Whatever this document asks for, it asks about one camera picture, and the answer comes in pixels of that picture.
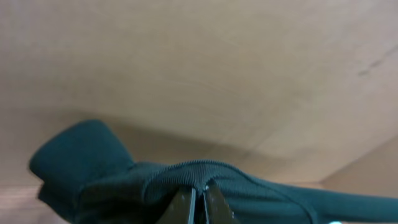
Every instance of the ribbed fabric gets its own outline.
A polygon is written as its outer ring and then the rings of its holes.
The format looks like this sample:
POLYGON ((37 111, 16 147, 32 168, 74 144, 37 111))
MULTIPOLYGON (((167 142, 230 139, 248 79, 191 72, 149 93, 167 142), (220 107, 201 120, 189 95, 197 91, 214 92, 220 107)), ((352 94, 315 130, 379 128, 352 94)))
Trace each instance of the ribbed fabric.
POLYGON ((71 223, 155 223, 176 190, 214 180, 241 223, 398 222, 398 199, 276 184, 218 161, 133 163, 98 120, 62 132, 33 156, 39 199, 71 223))

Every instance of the teal garment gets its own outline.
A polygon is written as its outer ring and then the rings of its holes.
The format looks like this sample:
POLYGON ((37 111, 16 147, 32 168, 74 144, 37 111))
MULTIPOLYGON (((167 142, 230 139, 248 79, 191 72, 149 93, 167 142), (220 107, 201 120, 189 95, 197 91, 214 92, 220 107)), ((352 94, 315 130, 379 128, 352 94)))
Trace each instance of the teal garment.
POLYGON ((217 161, 134 163, 98 120, 54 137, 36 152, 30 169, 44 182, 39 199, 71 223, 155 223, 179 187, 194 187, 199 197, 210 180, 242 224, 398 222, 395 198, 276 184, 217 161))

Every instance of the teal fabric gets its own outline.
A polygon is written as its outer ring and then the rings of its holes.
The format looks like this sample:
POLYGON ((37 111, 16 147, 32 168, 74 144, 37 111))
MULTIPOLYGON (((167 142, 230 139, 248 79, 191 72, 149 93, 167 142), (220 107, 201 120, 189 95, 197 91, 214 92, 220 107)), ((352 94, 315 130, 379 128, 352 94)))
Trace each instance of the teal fabric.
POLYGON ((179 187, 194 187, 200 197, 210 180, 241 223, 398 222, 395 198, 276 184, 218 161, 134 163, 98 120, 55 136, 30 169, 44 182, 39 199, 70 223, 155 223, 179 187))

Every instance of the wooden surface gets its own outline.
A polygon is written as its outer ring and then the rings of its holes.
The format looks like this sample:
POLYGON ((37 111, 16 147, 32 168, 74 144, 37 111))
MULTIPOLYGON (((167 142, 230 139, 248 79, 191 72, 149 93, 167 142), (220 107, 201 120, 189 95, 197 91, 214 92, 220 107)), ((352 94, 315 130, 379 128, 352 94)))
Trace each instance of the wooden surface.
POLYGON ((137 160, 319 181, 398 134, 396 1, 2 0, 0 185, 105 120, 137 160))

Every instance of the dark green cloth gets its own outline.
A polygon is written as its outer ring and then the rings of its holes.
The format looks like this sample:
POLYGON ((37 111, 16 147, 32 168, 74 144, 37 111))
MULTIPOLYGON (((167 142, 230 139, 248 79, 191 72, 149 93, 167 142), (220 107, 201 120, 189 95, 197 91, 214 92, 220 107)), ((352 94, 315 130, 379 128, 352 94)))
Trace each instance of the dark green cloth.
POLYGON ((276 184, 217 161, 134 163, 98 120, 50 140, 30 169, 44 181, 39 199, 71 223, 155 223, 179 187, 194 187, 199 197, 210 180, 241 223, 398 222, 395 198, 276 184))

